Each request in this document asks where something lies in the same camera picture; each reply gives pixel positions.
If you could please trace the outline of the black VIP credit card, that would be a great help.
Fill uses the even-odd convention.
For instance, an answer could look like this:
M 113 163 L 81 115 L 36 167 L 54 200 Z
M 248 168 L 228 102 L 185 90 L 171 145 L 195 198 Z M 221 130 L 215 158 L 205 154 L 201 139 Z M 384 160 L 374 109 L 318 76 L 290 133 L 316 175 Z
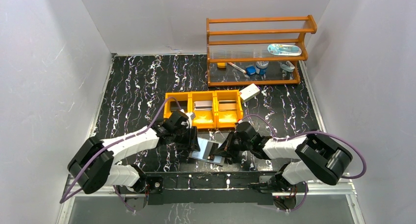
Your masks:
M 215 151 L 218 149 L 219 144 L 215 142 L 208 141 L 206 149 L 203 155 L 203 158 L 206 160 L 213 161 L 215 159 Z

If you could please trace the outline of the yellow three-compartment organizer tray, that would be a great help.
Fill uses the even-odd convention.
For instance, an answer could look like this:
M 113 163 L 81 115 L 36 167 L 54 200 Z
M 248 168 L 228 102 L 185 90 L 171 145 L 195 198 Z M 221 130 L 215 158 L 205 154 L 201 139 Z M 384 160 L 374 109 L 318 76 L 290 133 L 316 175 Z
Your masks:
M 171 92 L 165 98 L 164 118 L 182 109 L 195 114 L 192 125 L 198 129 L 232 128 L 244 117 L 238 90 Z

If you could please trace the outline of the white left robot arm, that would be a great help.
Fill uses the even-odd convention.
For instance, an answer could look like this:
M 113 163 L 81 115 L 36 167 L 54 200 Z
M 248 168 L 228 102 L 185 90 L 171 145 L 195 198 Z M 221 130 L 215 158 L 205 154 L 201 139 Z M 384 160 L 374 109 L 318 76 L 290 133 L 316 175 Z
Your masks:
M 174 111 L 163 121 L 151 122 L 142 129 L 111 139 L 88 138 L 68 164 L 69 173 L 86 194 L 103 186 L 125 186 L 143 192 L 150 186 L 149 177 L 137 165 L 118 162 L 139 152 L 155 149 L 160 143 L 176 143 L 185 149 L 199 150 L 195 113 Z

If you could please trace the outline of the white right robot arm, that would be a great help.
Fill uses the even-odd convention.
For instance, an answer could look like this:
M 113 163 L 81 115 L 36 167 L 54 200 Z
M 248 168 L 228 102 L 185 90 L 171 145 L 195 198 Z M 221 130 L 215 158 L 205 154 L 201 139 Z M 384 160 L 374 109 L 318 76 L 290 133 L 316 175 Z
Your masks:
M 308 180 L 336 185 L 352 162 L 352 154 L 323 132 L 306 132 L 292 139 L 260 135 L 249 122 L 236 125 L 221 146 L 210 153 L 236 158 L 241 151 L 250 151 L 258 159 L 295 159 L 283 165 L 266 184 L 282 190 Z

